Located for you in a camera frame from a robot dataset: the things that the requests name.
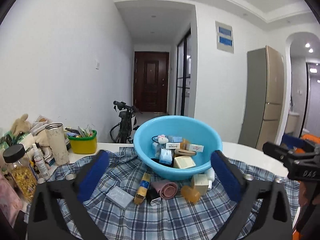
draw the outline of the refrigerator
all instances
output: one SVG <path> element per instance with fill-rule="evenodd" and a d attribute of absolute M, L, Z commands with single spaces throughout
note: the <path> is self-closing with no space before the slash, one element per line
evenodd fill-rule
<path fill-rule="evenodd" d="M 239 144 L 258 150 L 275 142 L 284 93 L 282 55 L 266 46 L 247 53 L 247 95 Z"/>

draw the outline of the yellow basket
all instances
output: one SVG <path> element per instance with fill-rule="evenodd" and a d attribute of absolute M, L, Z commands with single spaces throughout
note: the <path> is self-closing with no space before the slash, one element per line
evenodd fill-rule
<path fill-rule="evenodd" d="M 78 154 L 93 154 L 97 150 L 97 131 L 93 131 L 92 137 L 75 138 L 68 136 L 72 151 Z"/>

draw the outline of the green rim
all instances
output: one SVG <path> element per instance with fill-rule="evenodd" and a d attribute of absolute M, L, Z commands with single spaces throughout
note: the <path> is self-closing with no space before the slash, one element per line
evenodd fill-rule
<path fill-rule="evenodd" d="M 92 137 L 85 137 L 85 138 L 75 138 L 75 137 L 70 137 L 68 136 L 69 140 L 71 141 L 90 141 L 93 140 L 94 138 L 96 138 L 97 136 L 97 131 L 96 130 L 92 130 L 93 131 L 93 136 Z"/>

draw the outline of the amber plastic jar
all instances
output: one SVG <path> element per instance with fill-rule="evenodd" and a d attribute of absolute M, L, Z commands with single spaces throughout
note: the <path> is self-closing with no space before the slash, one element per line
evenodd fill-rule
<path fill-rule="evenodd" d="M 23 145 L 10 146 L 3 152 L 3 159 L 23 196 L 31 202 L 37 186 L 37 179 Z"/>

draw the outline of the bicycle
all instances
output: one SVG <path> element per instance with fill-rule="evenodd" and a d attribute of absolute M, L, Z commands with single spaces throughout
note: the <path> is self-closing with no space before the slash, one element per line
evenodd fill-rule
<path fill-rule="evenodd" d="M 115 143 L 133 143 L 133 139 L 131 139 L 130 135 L 132 130 L 137 130 L 139 126 L 136 126 L 132 128 L 134 125 L 137 124 L 137 120 L 135 115 L 133 114 L 134 112 L 140 112 L 135 106 L 127 106 L 125 102 L 118 102 L 118 101 L 113 101 L 114 109 L 117 111 L 117 108 L 120 110 L 119 112 L 119 117 L 121 118 L 121 121 L 115 125 L 113 128 L 110 130 L 110 137 Z M 112 131 L 120 126 L 119 132 L 116 136 L 116 138 L 113 138 L 112 136 Z"/>

